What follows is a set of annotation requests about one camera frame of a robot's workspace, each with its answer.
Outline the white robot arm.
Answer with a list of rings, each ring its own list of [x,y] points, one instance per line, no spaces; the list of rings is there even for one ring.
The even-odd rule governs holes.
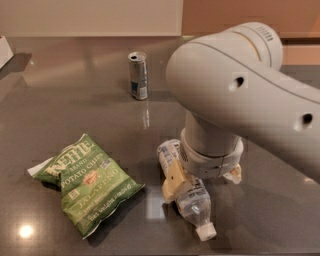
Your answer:
[[[244,139],[307,177],[320,177],[318,89],[281,73],[283,49],[269,26],[250,22],[180,46],[166,69],[167,86],[186,109],[181,156],[162,185],[166,201],[191,177],[240,171]]]

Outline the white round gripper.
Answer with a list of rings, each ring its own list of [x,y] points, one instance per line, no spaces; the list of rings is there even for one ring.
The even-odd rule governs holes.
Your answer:
[[[239,165],[243,153],[242,139],[228,132],[214,131],[208,135],[193,135],[186,128],[181,132],[180,160],[184,169],[201,179],[223,176],[234,184],[242,181]],[[175,201],[191,187],[190,176],[179,160],[168,168],[162,185],[166,203]]]

